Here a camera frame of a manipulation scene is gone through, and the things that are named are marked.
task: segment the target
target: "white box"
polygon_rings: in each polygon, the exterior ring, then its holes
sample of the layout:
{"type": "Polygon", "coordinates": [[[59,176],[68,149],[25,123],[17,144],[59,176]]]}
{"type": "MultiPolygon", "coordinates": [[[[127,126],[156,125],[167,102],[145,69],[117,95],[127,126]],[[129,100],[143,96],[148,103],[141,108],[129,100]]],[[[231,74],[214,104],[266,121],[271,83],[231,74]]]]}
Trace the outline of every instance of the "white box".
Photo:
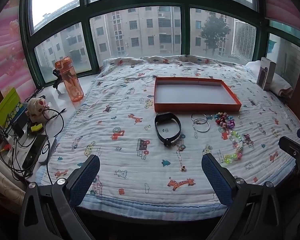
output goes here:
{"type": "Polygon", "coordinates": [[[260,65],[257,85],[265,91],[270,90],[275,67],[276,67],[275,62],[267,59],[266,57],[261,58],[261,65],[260,65]]]}

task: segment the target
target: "stuffed animal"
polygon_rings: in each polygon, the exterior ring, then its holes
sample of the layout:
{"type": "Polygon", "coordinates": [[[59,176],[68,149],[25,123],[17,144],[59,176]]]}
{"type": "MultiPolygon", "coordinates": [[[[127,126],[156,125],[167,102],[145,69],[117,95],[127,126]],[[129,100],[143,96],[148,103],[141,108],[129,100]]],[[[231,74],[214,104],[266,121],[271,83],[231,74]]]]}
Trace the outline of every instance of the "stuffed animal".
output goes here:
{"type": "Polygon", "coordinates": [[[50,106],[46,104],[44,98],[31,98],[29,100],[28,110],[26,111],[26,115],[30,118],[33,123],[45,123],[47,119],[49,119],[49,115],[44,111],[45,109],[49,109],[50,106]]]}

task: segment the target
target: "black smartwatch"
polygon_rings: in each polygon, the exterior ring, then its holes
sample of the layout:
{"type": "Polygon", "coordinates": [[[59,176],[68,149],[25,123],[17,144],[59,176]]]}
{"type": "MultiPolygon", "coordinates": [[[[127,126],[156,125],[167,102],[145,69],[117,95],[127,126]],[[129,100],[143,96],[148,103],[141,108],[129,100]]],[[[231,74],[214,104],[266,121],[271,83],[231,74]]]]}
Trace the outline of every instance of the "black smartwatch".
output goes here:
{"type": "Polygon", "coordinates": [[[172,142],[175,141],[176,139],[178,139],[178,137],[180,136],[181,133],[181,122],[179,120],[178,117],[176,117],[173,113],[165,113],[165,114],[157,114],[155,119],[154,119],[154,127],[155,127],[155,131],[157,132],[157,136],[159,138],[160,141],[163,142],[164,146],[171,146],[172,142]],[[176,135],[170,137],[170,138],[163,138],[157,128],[157,122],[165,122],[168,120],[175,120],[179,126],[179,131],[176,135]]]}

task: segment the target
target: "white towel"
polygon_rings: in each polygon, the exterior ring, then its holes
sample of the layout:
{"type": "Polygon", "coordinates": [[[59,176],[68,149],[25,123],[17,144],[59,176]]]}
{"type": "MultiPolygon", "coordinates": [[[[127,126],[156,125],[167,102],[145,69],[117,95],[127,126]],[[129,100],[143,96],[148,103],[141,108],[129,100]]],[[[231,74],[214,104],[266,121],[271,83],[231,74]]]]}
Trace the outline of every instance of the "white towel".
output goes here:
{"type": "MultiPolygon", "coordinates": [[[[258,78],[259,70],[260,70],[261,60],[248,62],[246,64],[246,68],[250,69],[253,75],[258,78]]],[[[278,95],[279,97],[290,98],[293,93],[292,86],[285,81],[282,77],[278,74],[274,73],[270,91],[274,94],[278,95]]]]}

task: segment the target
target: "water bottle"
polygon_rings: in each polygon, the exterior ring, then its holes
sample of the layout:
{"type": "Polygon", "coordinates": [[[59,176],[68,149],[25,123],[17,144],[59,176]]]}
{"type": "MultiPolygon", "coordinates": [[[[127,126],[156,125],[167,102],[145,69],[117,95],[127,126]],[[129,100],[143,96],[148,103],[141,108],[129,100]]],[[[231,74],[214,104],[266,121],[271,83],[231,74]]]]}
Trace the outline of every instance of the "water bottle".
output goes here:
{"type": "Polygon", "coordinates": [[[71,101],[76,102],[82,99],[84,93],[77,78],[77,74],[75,73],[71,58],[65,57],[62,60],[57,61],[54,66],[56,70],[60,71],[71,101]]]}

